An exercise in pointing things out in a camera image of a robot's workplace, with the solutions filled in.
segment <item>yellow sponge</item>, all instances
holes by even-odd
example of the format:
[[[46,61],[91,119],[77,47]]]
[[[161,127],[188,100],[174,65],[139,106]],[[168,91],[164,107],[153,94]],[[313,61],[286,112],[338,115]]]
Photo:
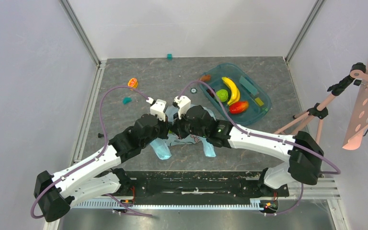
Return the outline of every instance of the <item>yellow sponge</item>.
[[[256,97],[255,99],[254,99],[254,101],[260,106],[260,107],[262,107],[263,105],[264,105],[264,103],[263,103],[263,101],[262,101],[262,99],[260,99],[259,97]]]

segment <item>white wall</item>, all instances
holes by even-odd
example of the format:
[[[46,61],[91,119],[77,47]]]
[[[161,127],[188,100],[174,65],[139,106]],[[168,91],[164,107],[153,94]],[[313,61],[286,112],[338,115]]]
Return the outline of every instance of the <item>white wall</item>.
[[[70,0],[100,59],[285,56],[315,0]]]
[[[0,230],[43,227],[36,176],[69,164],[94,74],[57,0],[0,0]]]
[[[327,87],[347,76],[352,64],[367,59],[368,1],[326,1],[290,63],[302,105],[322,101]],[[350,86],[328,106],[321,147],[342,170],[335,180],[352,229],[363,230],[368,229],[368,134],[359,149],[342,149],[357,91]]]

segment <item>teal basket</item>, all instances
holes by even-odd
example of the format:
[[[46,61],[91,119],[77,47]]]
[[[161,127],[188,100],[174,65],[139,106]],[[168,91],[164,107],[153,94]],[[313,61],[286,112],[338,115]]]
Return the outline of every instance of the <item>teal basket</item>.
[[[241,99],[239,101],[248,101],[249,108],[240,114],[231,114],[229,113],[229,106],[227,102],[223,102],[222,104],[225,107],[226,112],[229,114],[231,119],[242,126],[251,125],[258,120],[262,119],[264,115],[270,110],[272,106],[272,102],[269,96],[252,80],[249,76],[244,73],[239,67],[231,63],[224,63],[216,66],[208,72],[205,72],[203,75],[211,75],[211,80],[206,83],[217,92],[218,90],[225,89],[228,91],[229,95],[231,94],[230,89],[223,83],[222,77],[228,77],[232,79],[232,81],[236,84],[239,91],[241,92]],[[250,83],[253,88],[253,95],[250,93],[250,88],[247,90],[241,83],[242,81],[246,81]],[[219,103],[209,95],[207,92],[207,87],[205,85],[200,85],[201,91],[205,94],[205,96],[211,101],[211,103],[215,106],[215,108],[224,116],[225,114],[222,111]],[[263,105],[259,106],[256,102],[256,98],[260,98],[263,101]]]

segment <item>light blue plastic bag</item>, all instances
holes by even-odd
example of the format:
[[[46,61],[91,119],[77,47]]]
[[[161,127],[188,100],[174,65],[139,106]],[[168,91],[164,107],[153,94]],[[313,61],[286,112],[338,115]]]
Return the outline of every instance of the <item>light blue plastic bag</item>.
[[[205,110],[208,111],[209,115],[211,115],[211,117],[215,118],[214,113],[203,107]],[[175,108],[174,106],[169,106],[166,109],[165,114],[168,116],[169,118],[169,122],[173,122],[173,115],[175,113],[178,112],[178,108]],[[154,141],[152,141],[150,143],[150,146],[152,146],[153,150],[156,152],[157,157],[160,160],[166,160],[169,159],[171,157],[171,153],[170,150],[168,148],[168,146],[174,146],[174,145],[184,145],[184,144],[196,144],[198,142],[202,142],[204,145],[204,154],[207,157],[216,157],[217,155],[215,154],[214,151],[214,146],[211,145],[210,143],[207,142],[206,138],[203,137],[199,137],[196,135],[188,135],[186,138],[184,139],[179,139],[177,135],[175,135],[174,133],[169,133],[167,135],[169,138],[166,140],[157,138]]]

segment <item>yellow banana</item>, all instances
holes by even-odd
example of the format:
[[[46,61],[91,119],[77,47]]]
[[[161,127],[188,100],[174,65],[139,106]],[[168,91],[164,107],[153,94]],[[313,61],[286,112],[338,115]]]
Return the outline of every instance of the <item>yellow banana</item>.
[[[239,92],[238,87],[232,81],[232,79],[227,77],[222,77],[223,83],[230,89],[230,99],[228,100],[228,105],[232,105],[235,102],[238,102],[241,99],[241,93]]]

